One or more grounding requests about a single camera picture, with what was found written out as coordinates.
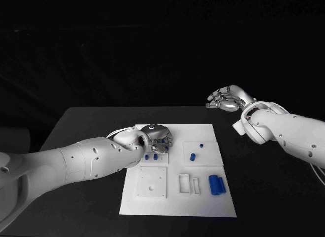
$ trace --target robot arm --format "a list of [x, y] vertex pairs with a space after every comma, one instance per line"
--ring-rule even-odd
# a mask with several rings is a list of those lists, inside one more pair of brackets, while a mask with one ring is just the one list
[[30, 154], [0, 152], [0, 232], [32, 201], [66, 184], [99, 179], [136, 166], [148, 149], [164, 154], [172, 134], [162, 125], [113, 132], [108, 138]]
[[258, 101], [235, 85], [217, 90], [209, 100], [209, 108], [242, 108], [242, 119], [233, 125], [240, 135], [248, 134], [259, 144], [278, 141], [289, 154], [325, 169], [325, 122], [291, 114], [274, 102]]

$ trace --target small blue object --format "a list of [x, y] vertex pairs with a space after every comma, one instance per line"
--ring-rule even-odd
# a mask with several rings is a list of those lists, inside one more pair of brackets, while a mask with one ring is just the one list
[[196, 155], [196, 153], [193, 153], [190, 160], [191, 160], [191, 161], [196, 161], [196, 157], [197, 157], [197, 155]]
[[219, 178], [217, 175], [210, 176], [210, 183], [211, 183], [211, 193], [213, 195], [220, 195], [222, 193], [226, 193], [226, 187], [223, 178]]

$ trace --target dark curtain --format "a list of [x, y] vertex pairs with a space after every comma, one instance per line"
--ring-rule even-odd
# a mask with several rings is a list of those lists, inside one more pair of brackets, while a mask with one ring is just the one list
[[0, 11], [0, 125], [40, 144], [73, 106], [204, 106], [232, 84], [325, 120], [325, 2], [32, 7]]

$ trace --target screw hole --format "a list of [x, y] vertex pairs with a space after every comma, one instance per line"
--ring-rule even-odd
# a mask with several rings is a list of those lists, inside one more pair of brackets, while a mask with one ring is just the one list
[[8, 167], [2, 167], [0, 170], [2, 170], [4, 173], [9, 172], [9, 168]]

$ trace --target table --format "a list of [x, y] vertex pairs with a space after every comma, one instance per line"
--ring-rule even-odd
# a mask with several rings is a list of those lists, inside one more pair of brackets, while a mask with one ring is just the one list
[[2, 234], [58, 236], [324, 235], [325, 188], [310, 165], [274, 141], [256, 144], [232, 125], [240, 111], [206, 107], [74, 107], [43, 151], [135, 124], [213, 124], [237, 218], [119, 215], [126, 169], [45, 193]]

